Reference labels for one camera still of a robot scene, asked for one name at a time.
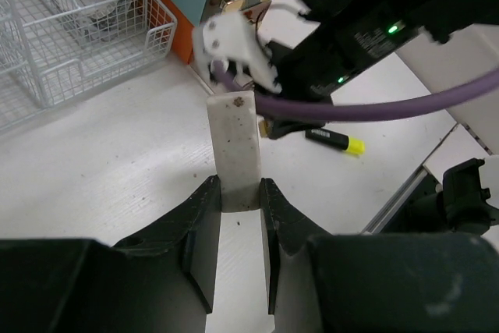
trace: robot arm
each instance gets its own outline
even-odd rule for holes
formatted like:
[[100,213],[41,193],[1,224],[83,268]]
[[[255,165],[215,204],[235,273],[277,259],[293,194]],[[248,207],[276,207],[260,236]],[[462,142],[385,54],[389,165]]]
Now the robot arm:
[[[319,22],[319,27],[294,49],[271,41],[270,58],[261,51],[249,27],[236,25],[240,22],[235,16],[213,18],[201,27],[204,33],[197,31],[197,43],[194,38],[201,69],[209,76],[210,62],[223,59],[227,65],[232,63],[230,68],[236,75],[249,73],[266,94],[292,101],[330,102],[331,93],[397,51],[423,28],[434,41],[444,44],[452,33],[474,23],[499,24],[499,0],[302,1],[310,9],[303,17]],[[211,23],[225,21],[232,27],[209,29]],[[208,35],[222,38],[221,34],[229,34],[234,43],[217,45],[213,39],[203,40]],[[247,46],[245,56],[241,56],[243,45]],[[324,125],[271,120],[270,138],[274,139]]]

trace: table surface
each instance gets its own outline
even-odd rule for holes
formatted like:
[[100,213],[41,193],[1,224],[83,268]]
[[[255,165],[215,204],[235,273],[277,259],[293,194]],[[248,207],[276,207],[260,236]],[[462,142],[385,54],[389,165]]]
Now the table surface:
[[[264,31],[294,45],[310,27],[276,10]],[[424,94],[427,89],[393,55],[335,93],[334,101]],[[172,56],[158,70],[1,134],[0,236],[84,236],[111,245],[170,211],[215,174],[206,97]],[[454,125],[447,112],[330,124],[329,129],[365,140],[360,158],[311,143],[302,134],[262,140],[263,175],[326,230],[359,232]],[[224,214],[207,332],[272,331],[262,256],[260,214]]]

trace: wire rack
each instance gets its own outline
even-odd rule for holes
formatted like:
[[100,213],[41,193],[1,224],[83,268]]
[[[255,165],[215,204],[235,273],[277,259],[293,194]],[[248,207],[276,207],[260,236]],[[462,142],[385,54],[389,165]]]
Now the wire rack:
[[160,0],[0,0],[0,129],[163,59]]

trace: gray wall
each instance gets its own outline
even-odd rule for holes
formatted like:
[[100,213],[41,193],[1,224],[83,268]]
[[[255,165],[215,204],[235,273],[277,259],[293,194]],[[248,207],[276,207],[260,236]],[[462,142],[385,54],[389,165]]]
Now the gray wall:
[[[499,27],[469,27],[442,46],[422,35],[398,54],[430,91],[442,91],[499,65]],[[499,90],[450,112],[499,154]]]

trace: white table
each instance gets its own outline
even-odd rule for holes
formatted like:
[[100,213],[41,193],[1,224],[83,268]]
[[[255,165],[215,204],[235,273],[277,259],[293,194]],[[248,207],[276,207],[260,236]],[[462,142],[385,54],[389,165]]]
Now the white table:
[[[287,42],[297,43],[306,28],[289,20],[281,25],[284,16],[288,20],[286,13],[271,13],[267,32],[277,35],[288,27]],[[421,82],[392,56],[334,100],[393,101],[424,94]],[[170,211],[215,173],[206,97],[171,57],[157,71],[0,135],[0,236],[85,236],[111,245]],[[326,230],[359,232],[454,125],[447,112],[329,125],[366,141],[361,158],[311,143],[302,134],[263,140],[263,174]],[[260,234],[258,212],[223,216],[215,312],[207,332],[272,331]]]

